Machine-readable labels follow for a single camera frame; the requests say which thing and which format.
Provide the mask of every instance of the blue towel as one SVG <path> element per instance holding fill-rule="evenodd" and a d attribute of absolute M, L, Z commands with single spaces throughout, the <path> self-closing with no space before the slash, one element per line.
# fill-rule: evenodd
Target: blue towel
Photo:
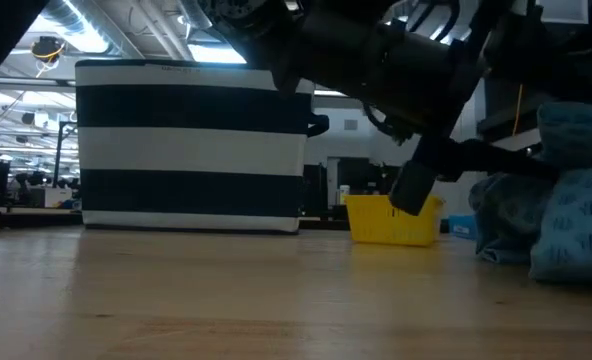
<path fill-rule="evenodd" d="M 476 184 L 476 251 L 497 263 L 531 262 L 533 279 L 592 282 L 592 105 L 545 104 L 538 127 L 539 156 L 563 170 L 561 180 L 498 174 Z"/>

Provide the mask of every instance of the orange wire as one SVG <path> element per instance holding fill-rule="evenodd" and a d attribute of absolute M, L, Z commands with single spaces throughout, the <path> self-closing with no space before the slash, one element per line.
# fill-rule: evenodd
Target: orange wire
<path fill-rule="evenodd" d="M 520 105 L 523 101 L 523 84 L 520 84 L 520 88 L 518 88 L 518 103 L 516 104 L 516 120 L 514 120 L 514 131 L 512 131 L 512 136 L 516 135 L 516 131 L 518 131 L 518 121 L 520 120 Z"/>
<path fill-rule="evenodd" d="M 34 50 L 34 45 L 32 45 L 32 55 L 34 55 L 34 57 L 37 57 L 39 59 L 47 59 L 47 58 L 51 58 L 51 57 L 54 57 L 54 56 L 60 54 L 61 51 L 63 51 L 64 48 L 65 48 L 65 43 L 63 42 L 63 44 L 60 46 L 60 49 L 54 51 L 53 53 L 47 54 L 47 55 L 37 55 L 37 54 L 34 54 L 34 51 L 33 51 Z"/>

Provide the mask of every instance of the black stripe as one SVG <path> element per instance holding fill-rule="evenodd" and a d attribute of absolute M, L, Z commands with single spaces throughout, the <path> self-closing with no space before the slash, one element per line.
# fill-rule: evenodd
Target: black stripe
<path fill-rule="evenodd" d="M 306 134 L 311 95 L 188 85 L 76 88 L 81 127 L 171 127 Z"/>
<path fill-rule="evenodd" d="M 249 64 L 225 64 L 192 62 L 178 60 L 81 60 L 76 63 L 76 67 L 111 67 L 111 66 L 146 66 L 161 65 L 174 67 L 191 67 L 206 69 L 240 69 L 240 70 L 267 70 L 266 67 L 251 66 Z"/>
<path fill-rule="evenodd" d="M 187 229 L 187 228 L 157 228 L 157 227 L 151 227 L 151 226 L 124 226 L 124 225 L 105 225 L 105 224 L 87 224 L 87 225 L 85 225 L 85 228 L 90 229 L 90 230 L 183 232 L 183 233 L 196 233 L 196 234 L 298 235 L 298 230 L 296 230 L 296 231 L 281 231 L 281 230 Z"/>
<path fill-rule="evenodd" d="M 297 217 L 302 178 L 182 171 L 81 170 L 84 210 Z"/>

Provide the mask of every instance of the blue container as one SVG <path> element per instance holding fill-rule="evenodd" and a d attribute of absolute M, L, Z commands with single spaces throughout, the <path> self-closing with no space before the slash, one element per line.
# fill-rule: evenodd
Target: blue container
<path fill-rule="evenodd" d="M 450 216 L 449 233 L 464 239 L 478 239 L 476 218 L 473 216 Z"/>

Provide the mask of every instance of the table surface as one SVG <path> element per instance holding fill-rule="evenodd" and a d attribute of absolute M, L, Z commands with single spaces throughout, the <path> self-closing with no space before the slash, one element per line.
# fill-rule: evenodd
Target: table surface
<path fill-rule="evenodd" d="M 0 359 L 592 359 L 592 290 L 467 240 L 0 232 Z"/>

